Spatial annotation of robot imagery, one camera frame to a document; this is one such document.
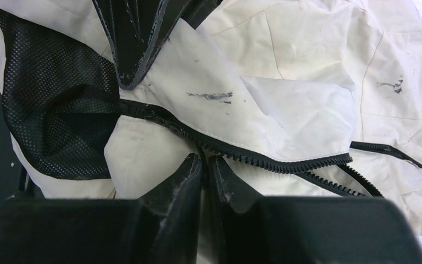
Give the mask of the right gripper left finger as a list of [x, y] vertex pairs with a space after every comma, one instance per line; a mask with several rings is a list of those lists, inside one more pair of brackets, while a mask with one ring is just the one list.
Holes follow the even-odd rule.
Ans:
[[136, 200], [13, 198], [0, 207], [0, 263], [195, 263], [202, 161]]

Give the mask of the beige zip jacket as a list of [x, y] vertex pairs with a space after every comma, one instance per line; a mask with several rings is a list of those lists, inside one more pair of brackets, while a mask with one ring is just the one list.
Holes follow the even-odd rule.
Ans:
[[221, 1], [133, 90], [93, 1], [0, 1], [0, 93], [46, 198], [136, 199], [201, 153], [263, 195], [384, 197], [422, 235], [413, 1]]

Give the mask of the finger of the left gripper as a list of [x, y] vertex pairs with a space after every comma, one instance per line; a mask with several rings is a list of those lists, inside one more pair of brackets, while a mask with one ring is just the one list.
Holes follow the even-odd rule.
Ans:
[[196, 29], [220, 4], [217, 0], [93, 1], [120, 88], [133, 90], [143, 80], [180, 19]]

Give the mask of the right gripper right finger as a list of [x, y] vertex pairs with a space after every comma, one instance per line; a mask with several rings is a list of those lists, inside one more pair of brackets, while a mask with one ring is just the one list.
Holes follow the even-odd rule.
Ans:
[[372, 197], [264, 196], [208, 160], [215, 263], [422, 263], [404, 215]]

